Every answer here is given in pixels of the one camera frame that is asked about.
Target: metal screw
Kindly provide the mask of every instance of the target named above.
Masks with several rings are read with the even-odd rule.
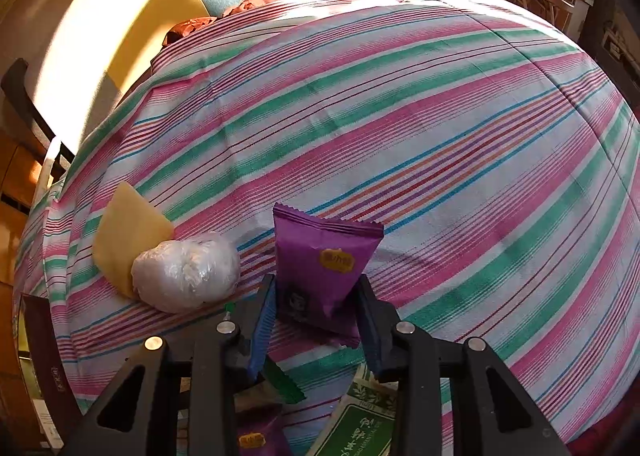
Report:
[[[216,330],[223,334],[233,333],[236,330],[236,324],[231,321],[223,321],[218,323]]]
[[[486,342],[484,342],[479,337],[471,337],[469,339],[469,347],[473,351],[484,351],[484,349],[486,348]]]
[[[157,350],[161,346],[162,346],[162,339],[159,337],[149,337],[145,341],[145,348],[150,351]]]
[[[413,333],[415,331],[415,325],[409,321],[400,321],[396,324],[396,330],[400,333]]]

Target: chair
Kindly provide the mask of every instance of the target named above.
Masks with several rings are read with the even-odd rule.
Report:
[[[48,150],[54,177],[148,69],[167,30],[190,18],[220,16],[240,1],[73,0],[40,71],[30,72],[37,77],[31,93],[24,59],[15,61],[1,82],[8,101]],[[44,190],[36,190],[36,196],[46,190],[47,169],[40,176]]]

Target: cheese slice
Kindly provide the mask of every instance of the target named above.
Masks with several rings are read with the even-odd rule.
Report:
[[[121,182],[100,219],[94,263],[120,293],[137,299],[131,266],[149,249],[174,237],[174,226],[127,182]]]

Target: white plastic wrap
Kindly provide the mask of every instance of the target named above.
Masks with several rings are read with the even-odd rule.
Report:
[[[182,313],[228,297],[240,277],[235,247],[218,234],[165,241],[143,252],[131,267],[140,299],[159,310]]]

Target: blue gripper pad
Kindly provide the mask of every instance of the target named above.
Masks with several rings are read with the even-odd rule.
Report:
[[[258,322],[255,325],[254,335],[251,338],[251,358],[247,367],[247,374],[250,380],[255,380],[258,372],[264,366],[264,359],[267,356],[271,330],[276,321],[276,286],[270,285],[267,296],[262,306],[262,311]]]
[[[240,327],[238,343],[226,353],[225,366],[234,374],[237,389],[255,382],[264,365],[276,319],[275,276],[262,278],[258,292],[236,303],[231,320]]]
[[[352,292],[357,292],[356,299],[356,319],[358,321],[358,332],[362,342],[362,350],[367,366],[376,375],[381,368],[382,350],[381,338],[373,319],[371,306],[375,305],[375,296],[370,293],[369,280],[364,274],[360,276],[364,281],[358,280]]]

